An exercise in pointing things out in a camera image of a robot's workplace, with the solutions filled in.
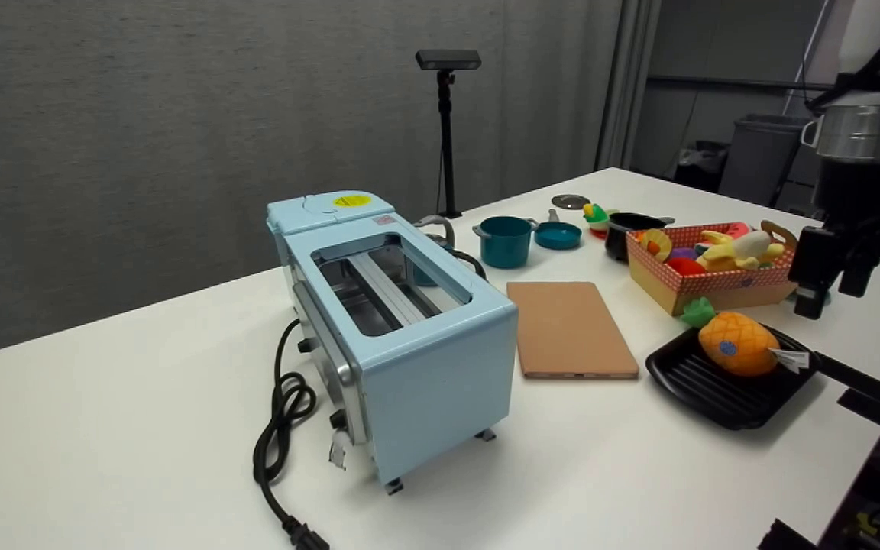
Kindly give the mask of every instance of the table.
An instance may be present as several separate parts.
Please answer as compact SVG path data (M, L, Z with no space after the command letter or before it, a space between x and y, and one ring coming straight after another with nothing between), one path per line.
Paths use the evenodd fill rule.
M708 221L803 216L629 170L468 212L458 247L488 213L547 216L584 191L625 212ZM533 247L505 281L595 281L639 362L682 334L599 241ZM156 302L0 352L0 547L287 547L250 478L271 352L290 322L280 269ZM880 380L880 269L865 298L835 294L821 322L751 309L810 347ZM290 368L319 376L290 352ZM360 453L326 465L324 408L293 435L280 504L334 547L757 547L775 517L820 542L880 427L838 405L843 386L802 392L765 430L734 435L639 383L513 383L494 442L468 442L384 496Z

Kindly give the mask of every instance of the teal cup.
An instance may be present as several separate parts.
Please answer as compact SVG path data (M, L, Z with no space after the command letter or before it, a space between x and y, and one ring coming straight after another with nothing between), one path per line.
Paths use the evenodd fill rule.
M533 221L488 216L475 231L481 235L481 260L491 269L520 269L530 261Z

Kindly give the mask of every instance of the wooden box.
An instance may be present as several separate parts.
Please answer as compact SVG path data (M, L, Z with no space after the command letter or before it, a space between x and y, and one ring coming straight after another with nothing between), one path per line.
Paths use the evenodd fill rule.
M704 241L704 229L725 231L734 222L711 226L675 226L663 229L675 247ZM787 281L787 265L793 243L769 265L757 269L722 269L682 278L673 265L652 255L634 235L625 239L629 276L642 285L660 309L682 313L688 302L705 295L715 309L743 309L785 298L793 285Z

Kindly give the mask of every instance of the wooden cutting board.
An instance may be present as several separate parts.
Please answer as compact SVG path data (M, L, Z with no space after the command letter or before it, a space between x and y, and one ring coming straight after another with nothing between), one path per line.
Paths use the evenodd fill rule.
M639 365L591 281L511 281L530 380L637 380Z

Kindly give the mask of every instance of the tray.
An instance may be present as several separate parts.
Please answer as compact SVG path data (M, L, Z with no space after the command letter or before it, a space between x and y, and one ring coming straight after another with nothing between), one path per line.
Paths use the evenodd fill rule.
M808 352L798 338L774 327L767 329L780 338L780 347ZM782 403L813 376L813 368L793 371L785 365L775 365L757 380L729 376L705 356L696 342L696 329L683 329L657 347L646 365L669 398L729 430L767 424L775 408L782 408Z

